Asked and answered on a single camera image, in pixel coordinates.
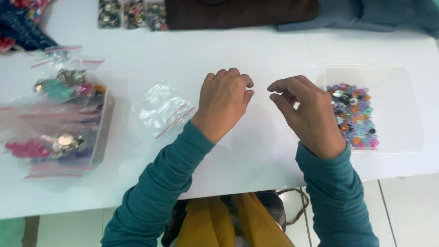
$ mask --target plaid fabric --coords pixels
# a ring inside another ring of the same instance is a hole
[[[273,219],[282,227],[282,230],[286,230],[286,216],[284,210],[284,203],[277,196],[275,190],[266,190],[255,192],[259,201],[267,209],[268,213],[273,217]],[[165,233],[162,237],[162,245],[164,247],[169,247],[169,245],[177,238],[181,226],[183,224],[184,218],[186,217],[186,205],[190,201],[179,200],[175,203],[172,210],[172,218],[168,222],[165,228]],[[221,196],[221,201],[227,207],[233,207],[230,195]]]

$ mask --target plastic container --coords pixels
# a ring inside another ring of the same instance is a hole
[[[376,150],[353,153],[416,153],[424,146],[424,134],[408,72],[384,65],[329,65],[316,85],[326,89],[340,83],[369,88],[371,120],[380,144]]]

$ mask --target hand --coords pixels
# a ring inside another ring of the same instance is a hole
[[[200,104],[191,122],[216,144],[244,115],[255,94],[253,81],[237,68],[209,73],[201,86]]]
[[[346,148],[332,112],[331,96],[319,89],[305,76],[277,80],[268,91],[302,143],[321,159],[333,159]]]

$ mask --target dark blue fabric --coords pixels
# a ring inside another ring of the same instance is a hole
[[[28,12],[16,8],[9,0],[0,0],[0,34],[15,39],[15,43],[27,51],[58,45],[27,17]]]
[[[439,10],[433,0],[320,0],[318,17],[277,25],[279,31],[322,27],[392,32],[400,25],[439,38]]]

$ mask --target orange bead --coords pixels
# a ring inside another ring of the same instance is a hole
[[[105,86],[94,86],[93,89],[94,89],[95,91],[99,91],[99,92],[101,92],[101,93],[103,93],[103,94],[105,94],[105,92],[106,92],[106,90],[107,90],[107,88],[106,88]]]

